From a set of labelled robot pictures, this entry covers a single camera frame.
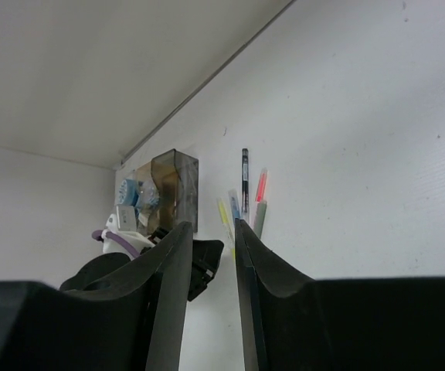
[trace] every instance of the yellow pen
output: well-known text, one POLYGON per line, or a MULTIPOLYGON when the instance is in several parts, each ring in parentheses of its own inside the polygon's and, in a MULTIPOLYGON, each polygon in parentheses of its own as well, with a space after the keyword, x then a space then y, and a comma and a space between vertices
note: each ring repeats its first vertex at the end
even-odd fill
POLYGON ((220 197, 217 198, 217 207, 219 209, 219 215, 221 216, 221 222, 224 226, 224 229, 226 230, 226 235, 228 236, 229 240, 229 251, 233 254, 233 257, 235 256, 235 239, 233 237, 233 232, 231 232, 231 226, 229 225, 229 219, 228 219, 228 213, 226 212, 226 207, 224 206, 223 199, 220 197))

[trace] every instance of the white tabletop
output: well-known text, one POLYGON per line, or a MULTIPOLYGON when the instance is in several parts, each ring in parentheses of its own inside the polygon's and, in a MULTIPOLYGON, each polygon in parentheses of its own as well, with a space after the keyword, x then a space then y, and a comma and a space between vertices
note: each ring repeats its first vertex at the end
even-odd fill
MULTIPOLYGON (((216 197, 254 197, 263 242, 315 278, 445 274, 445 3, 298 1, 117 172, 176 148, 200 161, 200 239, 216 197)), ((241 370, 228 254, 189 303, 181 370, 241 370)))

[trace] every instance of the black pen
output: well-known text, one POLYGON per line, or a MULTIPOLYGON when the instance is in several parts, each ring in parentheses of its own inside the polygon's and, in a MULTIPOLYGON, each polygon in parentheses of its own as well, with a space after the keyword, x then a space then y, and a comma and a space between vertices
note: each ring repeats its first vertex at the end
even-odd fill
POLYGON ((242 217, 249 222, 249 196, 248 196, 248 148, 242 150, 241 156, 241 213, 242 217))

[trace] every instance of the blue pen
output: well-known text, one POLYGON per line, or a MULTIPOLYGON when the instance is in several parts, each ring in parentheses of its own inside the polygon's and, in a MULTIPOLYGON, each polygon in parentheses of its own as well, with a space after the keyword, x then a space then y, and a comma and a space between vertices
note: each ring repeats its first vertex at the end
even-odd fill
POLYGON ((240 219, 238 192, 235 189, 231 189, 229 192, 229 204, 231 205, 231 215, 233 216, 233 224, 235 219, 240 219))

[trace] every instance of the gray strip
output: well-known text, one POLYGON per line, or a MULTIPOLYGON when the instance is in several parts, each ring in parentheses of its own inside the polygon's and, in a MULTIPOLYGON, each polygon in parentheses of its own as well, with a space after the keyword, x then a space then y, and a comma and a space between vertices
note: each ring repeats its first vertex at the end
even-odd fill
POLYGON ((216 71, 214 71, 213 74, 211 74, 207 79, 200 84, 190 95, 188 95, 164 120, 162 120, 155 128, 151 130, 150 133, 148 133, 141 141, 139 141, 130 151, 127 152, 127 154, 123 157, 121 160, 121 165, 123 165, 133 154, 142 146, 144 145, 150 138, 154 136, 155 133, 157 133, 169 120, 173 118, 189 101, 192 100, 192 98, 197 95, 200 90, 202 90, 208 83, 212 81, 214 77, 219 75, 219 73, 224 70, 235 58, 238 57, 239 54, 241 54, 242 51, 244 51, 248 45, 253 43, 257 37, 260 36, 262 32, 264 32, 270 25, 274 23, 276 19, 278 19, 284 12, 287 11, 287 9, 293 5, 297 0, 291 0, 287 3, 287 5, 284 6, 268 23, 265 24, 264 27, 262 27, 255 35, 252 36, 250 40, 248 40, 246 43, 244 43, 226 62, 224 62, 220 68, 218 68, 216 71))

